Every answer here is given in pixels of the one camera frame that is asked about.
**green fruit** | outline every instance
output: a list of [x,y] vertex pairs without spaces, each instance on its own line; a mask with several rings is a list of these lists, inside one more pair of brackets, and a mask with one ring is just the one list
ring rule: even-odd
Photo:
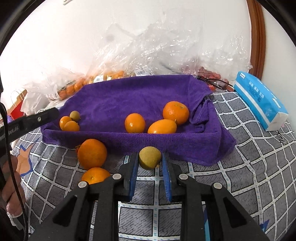
[[139,153],[139,164],[145,170],[154,169],[160,161],[161,152],[153,146],[146,146]]
[[80,114],[78,111],[74,110],[71,112],[70,114],[70,118],[73,120],[73,121],[76,121],[78,122],[80,120]]

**white wall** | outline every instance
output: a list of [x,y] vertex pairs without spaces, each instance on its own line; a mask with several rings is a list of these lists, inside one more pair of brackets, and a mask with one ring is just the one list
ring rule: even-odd
[[296,47],[276,19],[263,9],[266,27],[266,57],[262,76],[264,84],[281,100],[296,129]]
[[236,35],[243,36],[250,50],[245,0],[73,0],[65,6],[62,0],[46,0],[19,27],[0,56],[1,101],[10,107],[11,92],[40,75],[39,65],[60,65],[86,73],[96,43],[111,23],[139,34],[172,8],[193,13],[192,28],[202,25],[204,48],[219,47]]

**human hand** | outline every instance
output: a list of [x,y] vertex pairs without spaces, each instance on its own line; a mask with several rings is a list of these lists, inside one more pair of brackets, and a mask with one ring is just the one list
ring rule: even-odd
[[[25,192],[20,184],[21,178],[20,178],[19,173],[16,172],[17,157],[11,155],[11,161],[12,161],[13,171],[14,171],[14,175],[15,175],[15,180],[17,182],[18,190],[19,190],[20,195],[22,197],[23,203],[25,203]],[[3,165],[2,172],[3,172],[3,174],[10,173],[8,161],[5,162],[5,164]],[[9,202],[6,205],[7,212],[9,212],[10,214],[13,214],[14,216],[18,216],[22,213],[22,208],[21,208],[19,199],[17,197],[17,193],[15,191],[15,187],[13,185],[11,175],[7,179],[2,192],[0,191],[0,195],[5,202],[7,202],[9,200]]]

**metal rivet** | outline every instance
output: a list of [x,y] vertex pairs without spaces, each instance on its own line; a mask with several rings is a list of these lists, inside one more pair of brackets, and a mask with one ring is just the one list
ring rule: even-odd
[[214,183],[214,188],[221,189],[222,188],[222,184],[221,183]]
[[121,175],[119,173],[116,173],[112,177],[113,177],[113,179],[118,180],[121,178]]
[[188,178],[188,176],[187,176],[186,174],[180,174],[180,175],[179,175],[179,178],[180,178],[181,180],[186,180],[186,179]]
[[82,181],[82,182],[78,183],[78,186],[79,186],[80,188],[85,188],[85,187],[87,186],[87,182]]

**purple towel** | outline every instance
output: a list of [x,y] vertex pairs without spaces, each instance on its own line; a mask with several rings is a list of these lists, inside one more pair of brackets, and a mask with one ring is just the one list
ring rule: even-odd
[[[145,146],[167,151],[172,158],[210,166],[229,154],[235,139],[219,122],[208,86],[190,75],[142,76],[84,86],[60,109],[60,117],[76,110],[79,132],[61,131],[59,119],[44,125],[43,141],[74,148],[89,138],[102,141],[108,151],[129,155]],[[124,120],[141,114],[148,127],[162,119],[169,101],[179,101],[190,111],[187,123],[175,134],[129,134]]]

